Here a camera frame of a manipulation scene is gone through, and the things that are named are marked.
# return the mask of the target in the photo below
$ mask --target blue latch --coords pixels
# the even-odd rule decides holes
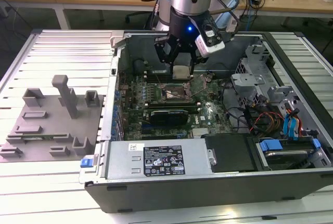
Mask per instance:
[[[93,158],[82,158],[81,159],[81,163],[80,163],[80,167],[81,168],[92,168],[94,167],[94,159]]]
[[[259,143],[262,151],[282,150],[281,143],[278,139],[266,139]]]
[[[316,149],[319,149],[322,146],[317,138],[312,139],[312,142],[314,147],[316,147]]]

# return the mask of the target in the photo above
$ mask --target open computer chassis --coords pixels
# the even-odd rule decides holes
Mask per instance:
[[[279,34],[238,34],[182,81],[156,56],[163,34],[112,33],[102,141],[80,172],[103,211],[294,200],[333,184],[332,117]]]

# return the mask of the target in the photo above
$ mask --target blue tab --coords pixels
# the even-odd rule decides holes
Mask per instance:
[[[316,149],[319,149],[322,146],[317,138],[314,138],[312,140],[312,142],[313,142],[314,147],[316,147]]]
[[[94,161],[93,158],[91,158],[91,159],[89,159],[89,158],[82,158],[81,159],[81,163],[80,163],[80,167],[81,168],[92,168],[92,167],[94,167],[93,161]]]
[[[265,142],[262,141],[261,143],[259,143],[259,145],[260,145],[260,148],[263,152],[268,150],[268,147],[267,147]]]
[[[297,137],[295,137],[295,127],[296,127],[296,119],[293,118],[291,120],[290,128],[289,128],[289,137],[293,138],[293,140],[297,140]]]
[[[289,122],[289,114],[286,115],[285,117],[285,122],[283,123],[283,134],[288,133],[288,122]]]
[[[259,145],[262,151],[283,149],[278,139],[266,139],[263,140]]]

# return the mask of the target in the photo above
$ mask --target robotic arm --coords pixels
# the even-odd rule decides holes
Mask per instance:
[[[169,64],[171,72],[181,52],[190,53],[190,74],[193,74],[196,64],[205,63],[212,53],[224,48],[222,35],[208,11],[210,3],[211,0],[171,0],[168,35],[155,42],[160,61]]]

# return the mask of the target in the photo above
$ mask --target white sticker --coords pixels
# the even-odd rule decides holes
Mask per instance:
[[[174,168],[174,170],[184,170],[183,166],[171,167],[171,170],[172,170],[172,168]]]
[[[144,143],[130,143],[129,151],[143,151],[144,146],[145,146]]]
[[[206,31],[206,35],[207,35],[207,37],[213,37],[215,34],[214,34],[213,30],[210,30],[210,31]]]

